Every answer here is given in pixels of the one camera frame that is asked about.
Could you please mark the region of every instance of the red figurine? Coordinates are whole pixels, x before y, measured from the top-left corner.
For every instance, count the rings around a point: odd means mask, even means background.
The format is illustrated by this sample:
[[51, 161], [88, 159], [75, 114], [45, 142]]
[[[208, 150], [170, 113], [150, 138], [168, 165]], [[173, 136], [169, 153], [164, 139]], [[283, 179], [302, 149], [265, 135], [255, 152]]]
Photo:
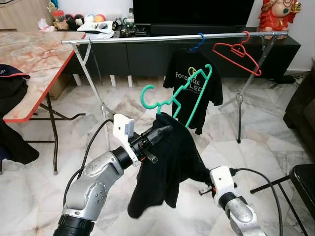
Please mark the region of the red figurine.
[[296, 13], [301, 11], [297, 0], [263, 0], [260, 23], [257, 31], [288, 31], [288, 22], [293, 23]]

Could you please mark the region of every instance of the clothes hanger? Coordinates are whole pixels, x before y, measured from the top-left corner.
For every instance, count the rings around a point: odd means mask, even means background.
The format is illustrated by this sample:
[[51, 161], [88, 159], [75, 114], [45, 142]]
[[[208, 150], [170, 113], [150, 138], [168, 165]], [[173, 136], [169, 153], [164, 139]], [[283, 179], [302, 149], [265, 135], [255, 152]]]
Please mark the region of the clothes hanger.
[[[226, 59], [226, 60], [232, 62], [233, 64], [235, 64], [235, 65], [237, 65], [237, 66], [239, 66], [240, 68], [242, 68], [242, 69], [244, 69], [244, 70], [246, 70], [246, 71], [248, 71], [248, 72], [250, 72], [250, 73], [252, 73], [252, 74], [254, 74], [254, 75], [256, 75], [256, 76], [260, 76], [260, 75], [261, 75], [261, 70], [259, 70], [259, 66], [258, 66], [257, 62], [246, 52], [246, 49], [245, 49], [245, 47], [243, 46], [244, 43], [246, 43], [246, 42], [249, 41], [249, 39], [250, 39], [250, 37], [251, 37], [251, 36], [250, 36], [250, 33], [248, 33], [247, 31], [243, 31], [243, 33], [246, 33], [246, 34], [247, 34], [247, 39], [244, 40], [244, 41], [242, 41], [240, 44], [237, 43], [237, 44], [231, 45], [231, 44], [227, 44], [227, 43], [216, 43], [216, 44], [214, 44], [212, 51], [215, 52], [216, 54], [220, 55], [220, 56], [223, 57], [224, 59]], [[248, 57], [249, 59], [251, 59], [251, 61], [255, 64], [255, 66], [256, 66], [255, 71], [252, 71], [252, 70], [250, 70], [250, 69], [248, 69], [248, 68], [242, 66], [241, 64], [239, 64], [239, 63], [233, 61], [232, 59], [230, 59], [230, 58], [228, 58], [228, 57], [222, 55], [222, 54], [219, 53], [218, 51], [216, 51], [216, 47], [217, 47], [218, 45], [230, 47], [230, 48], [231, 48], [231, 52], [235, 53], [236, 55], [238, 55], [238, 56], [240, 56], [240, 57], [242, 57], [242, 58], [245, 57], [245, 56], [247, 56], [247, 57]]]
[[197, 101], [196, 101], [196, 104], [195, 104], [195, 106], [194, 106], [194, 108], [193, 108], [193, 110], [192, 110], [192, 113], [191, 113], [191, 115], [190, 115], [190, 117], [189, 117], [189, 119], [188, 119], [188, 121], [187, 121], [187, 123], [186, 123], [186, 125], [185, 125], [185, 127], [187, 128], [187, 127], [189, 126], [189, 124], [190, 124], [192, 118], [193, 118], [193, 115], [195, 114], [195, 111], [196, 111], [196, 109], [197, 109], [197, 107], [198, 107], [198, 104], [199, 104], [199, 102], [200, 102], [200, 99], [201, 99], [201, 97], [202, 97], [202, 94], [203, 94], [203, 92], [204, 92], [204, 90], [205, 90], [205, 88], [206, 88], [206, 85], [207, 85], [207, 83], [208, 83], [208, 80], [210, 79], [210, 76], [211, 76], [211, 74], [212, 74], [212, 67], [211, 67], [210, 64], [206, 64], [206, 65], [205, 65], [205, 68], [209, 68], [209, 73], [208, 73], [208, 75], [206, 75], [202, 69], [197, 70], [195, 73], [193, 73], [193, 74], [187, 79], [187, 83], [186, 83], [185, 85], [181, 85], [181, 86], [176, 90], [176, 92], [173, 94], [173, 96], [171, 97], [170, 100], [164, 101], [164, 102], [161, 102], [161, 103], [157, 102], [156, 104], [154, 104], [154, 105], [152, 105], [152, 106], [150, 106], [150, 105], [148, 105], [148, 104], [145, 103], [145, 101], [144, 101], [144, 93], [145, 93], [146, 90], [148, 90], [148, 89], [154, 89], [154, 85], [147, 85], [147, 86], [145, 86], [145, 87], [142, 89], [141, 94], [140, 94], [140, 101], [141, 101], [141, 103], [142, 103], [142, 106], [144, 106], [146, 109], [154, 109], [155, 107], [157, 107], [157, 113], [160, 114], [160, 113], [161, 113], [161, 107], [162, 107], [163, 105], [171, 105], [172, 102], [174, 102], [174, 103], [178, 106], [177, 109], [176, 109], [176, 112], [175, 112], [174, 115], [173, 115], [173, 118], [175, 119], [176, 116], [177, 116], [177, 114], [178, 114], [178, 112], [179, 112], [180, 109], [182, 108], [182, 105], [181, 105], [181, 103], [176, 99], [176, 96], [177, 96], [182, 90], [187, 89], [187, 87], [191, 84], [191, 81], [192, 81], [193, 78], [195, 78], [198, 74], [201, 74], [201, 75], [204, 77], [204, 79], [205, 79], [205, 83], [203, 84], [203, 87], [202, 87], [201, 92], [200, 92], [200, 94], [199, 94], [199, 96], [198, 96], [198, 99], [197, 99]]
[[189, 49], [189, 51], [192, 51], [192, 52], [196, 51], [197, 49], [200, 48], [200, 46], [201, 46], [201, 45], [203, 44], [203, 42], [205, 41], [205, 36], [203, 36], [203, 33], [198, 33], [198, 34], [202, 37], [201, 43], [198, 43], [197, 47], [191, 48], [191, 49]]

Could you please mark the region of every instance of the television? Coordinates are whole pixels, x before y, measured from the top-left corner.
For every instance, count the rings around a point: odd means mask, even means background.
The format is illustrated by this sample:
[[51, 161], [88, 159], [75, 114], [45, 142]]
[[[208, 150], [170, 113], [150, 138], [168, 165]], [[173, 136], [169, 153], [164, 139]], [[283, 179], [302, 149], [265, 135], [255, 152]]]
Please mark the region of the television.
[[245, 26], [254, 0], [133, 0], [137, 25]]

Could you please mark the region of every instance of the sofa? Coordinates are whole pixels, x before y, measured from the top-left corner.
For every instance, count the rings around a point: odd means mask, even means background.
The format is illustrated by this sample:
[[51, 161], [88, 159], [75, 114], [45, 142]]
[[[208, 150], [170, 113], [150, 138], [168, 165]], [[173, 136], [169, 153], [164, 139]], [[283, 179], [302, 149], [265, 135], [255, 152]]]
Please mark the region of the sofa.
[[315, 63], [292, 96], [283, 120], [299, 131], [315, 158]]

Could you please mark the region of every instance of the tile floor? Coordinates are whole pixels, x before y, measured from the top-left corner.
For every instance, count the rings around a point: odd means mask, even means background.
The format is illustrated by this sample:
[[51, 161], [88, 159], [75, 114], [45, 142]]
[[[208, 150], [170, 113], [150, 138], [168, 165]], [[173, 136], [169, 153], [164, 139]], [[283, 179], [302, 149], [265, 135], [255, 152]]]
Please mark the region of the tile floor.
[[[146, 110], [139, 99], [146, 84], [156, 88], [146, 93], [151, 103], [170, 97], [172, 91], [162, 88], [162, 79], [134, 78], [134, 88], [128, 88], [127, 78], [117, 78], [113, 88], [109, 77], [104, 86], [95, 79], [99, 94], [106, 105], [116, 113], [134, 118], [135, 131], [149, 128], [155, 118], [154, 110]], [[243, 79], [224, 79], [224, 102], [235, 96], [244, 85]], [[197, 148], [208, 168], [218, 165], [248, 167], [266, 174], [271, 180], [283, 177], [296, 164], [311, 163], [303, 141], [282, 120], [284, 110], [297, 88], [296, 84], [278, 85], [264, 79], [255, 80], [246, 92], [243, 103], [242, 142], [236, 138], [236, 104], [221, 111], [209, 104], [203, 133], [191, 132]], [[91, 136], [102, 122], [102, 115], [91, 88], [83, 80], [83, 86], [74, 82], [65, 89], [57, 101], [55, 110], [72, 116], [85, 112], [85, 117], [74, 121], [57, 121], [59, 135], [58, 168], [53, 175], [53, 146], [34, 145], [40, 157], [22, 165], [3, 162], [0, 176], [0, 235], [1, 236], [51, 236], [62, 211], [63, 192], [70, 176], [79, 168], [85, 148]], [[38, 110], [39, 116], [46, 115]], [[49, 121], [29, 121], [10, 124], [25, 139], [49, 139], [53, 137]], [[118, 142], [111, 135], [111, 148]], [[100, 133], [92, 145], [88, 161], [107, 150], [105, 135]], [[106, 204], [95, 224], [93, 236], [234, 236], [223, 210], [214, 205], [210, 195], [199, 196], [204, 185], [187, 180], [180, 186], [178, 204], [172, 209], [166, 204], [145, 211], [138, 220], [131, 219], [127, 205], [136, 184], [138, 168], [129, 167], [125, 175], [111, 188]], [[278, 213], [270, 189], [254, 195], [249, 190], [264, 184], [264, 180], [251, 173], [235, 176], [237, 191], [243, 195], [257, 215], [269, 236], [279, 235]], [[283, 184], [293, 205], [296, 206], [306, 230], [315, 235], [315, 223], [290, 181]], [[301, 230], [289, 207], [276, 187], [282, 207], [284, 235], [299, 236]]]

